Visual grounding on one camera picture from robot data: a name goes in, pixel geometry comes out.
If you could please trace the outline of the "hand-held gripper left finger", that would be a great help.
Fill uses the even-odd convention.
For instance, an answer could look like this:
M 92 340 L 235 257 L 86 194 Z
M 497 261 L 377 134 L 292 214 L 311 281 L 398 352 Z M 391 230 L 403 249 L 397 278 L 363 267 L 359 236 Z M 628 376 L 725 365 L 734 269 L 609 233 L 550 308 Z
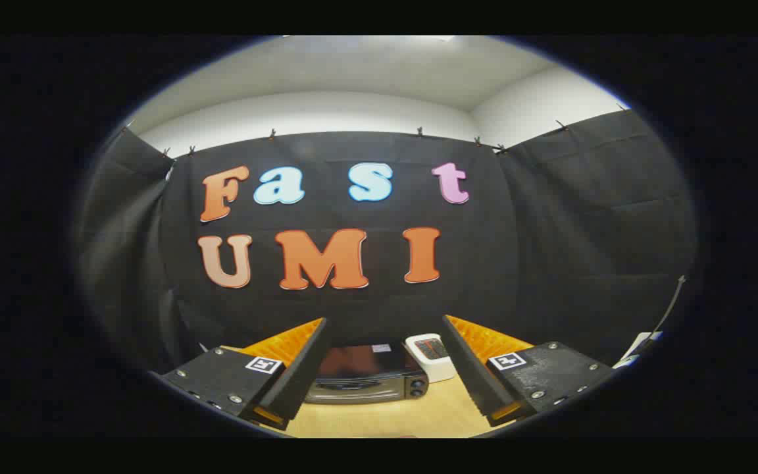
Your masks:
M 330 348 L 325 318 L 246 348 L 218 346 L 155 377 L 193 402 L 243 422 L 286 430 Z

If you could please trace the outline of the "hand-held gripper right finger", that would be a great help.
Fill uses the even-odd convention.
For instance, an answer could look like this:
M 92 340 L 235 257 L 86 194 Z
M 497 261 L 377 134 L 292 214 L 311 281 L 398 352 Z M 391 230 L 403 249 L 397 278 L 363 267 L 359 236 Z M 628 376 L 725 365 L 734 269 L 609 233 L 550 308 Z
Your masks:
M 451 315 L 442 324 L 455 371 L 493 428 L 578 401 L 614 373 L 562 342 L 533 345 Z

